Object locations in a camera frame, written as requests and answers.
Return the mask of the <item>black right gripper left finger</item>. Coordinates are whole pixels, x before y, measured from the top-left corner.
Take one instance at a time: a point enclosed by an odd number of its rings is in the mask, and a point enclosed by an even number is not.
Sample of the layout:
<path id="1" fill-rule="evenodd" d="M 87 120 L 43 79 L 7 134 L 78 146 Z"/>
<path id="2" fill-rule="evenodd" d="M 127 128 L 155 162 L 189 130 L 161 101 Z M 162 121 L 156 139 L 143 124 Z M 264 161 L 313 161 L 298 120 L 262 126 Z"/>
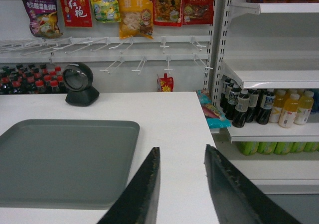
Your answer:
<path id="1" fill-rule="evenodd" d="M 100 224 L 155 224 L 160 196 L 160 149 L 154 147 Z"/>

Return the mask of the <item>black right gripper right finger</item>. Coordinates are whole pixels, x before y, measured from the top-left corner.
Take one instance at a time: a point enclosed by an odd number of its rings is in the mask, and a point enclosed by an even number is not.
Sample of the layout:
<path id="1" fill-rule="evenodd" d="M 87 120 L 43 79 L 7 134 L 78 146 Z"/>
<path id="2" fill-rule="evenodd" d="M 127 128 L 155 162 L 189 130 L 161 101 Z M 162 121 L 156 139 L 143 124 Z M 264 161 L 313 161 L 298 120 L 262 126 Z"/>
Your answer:
<path id="1" fill-rule="evenodd" d="M 205 149 L 204 165 L 211 199 L 221 224 L 300 223 L 209 144 Z"/>

